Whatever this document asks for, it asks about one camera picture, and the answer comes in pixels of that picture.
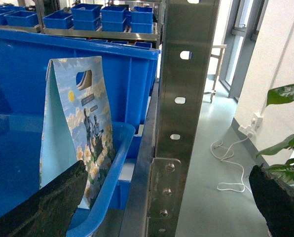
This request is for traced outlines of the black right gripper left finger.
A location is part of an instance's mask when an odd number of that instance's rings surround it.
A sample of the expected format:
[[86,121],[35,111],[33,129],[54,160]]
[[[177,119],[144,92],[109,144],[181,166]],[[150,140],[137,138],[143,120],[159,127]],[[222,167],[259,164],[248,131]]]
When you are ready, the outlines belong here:
[[84,195],[88,172],[83,161],[0,217],[0,237],[64,237]]

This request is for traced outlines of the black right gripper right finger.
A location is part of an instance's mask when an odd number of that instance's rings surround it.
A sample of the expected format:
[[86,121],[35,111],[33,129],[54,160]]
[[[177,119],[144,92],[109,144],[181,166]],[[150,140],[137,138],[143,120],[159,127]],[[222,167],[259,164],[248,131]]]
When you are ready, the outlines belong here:
[[256,206],[273,237],[294,237],[294,187],[254,165],[249,183]]

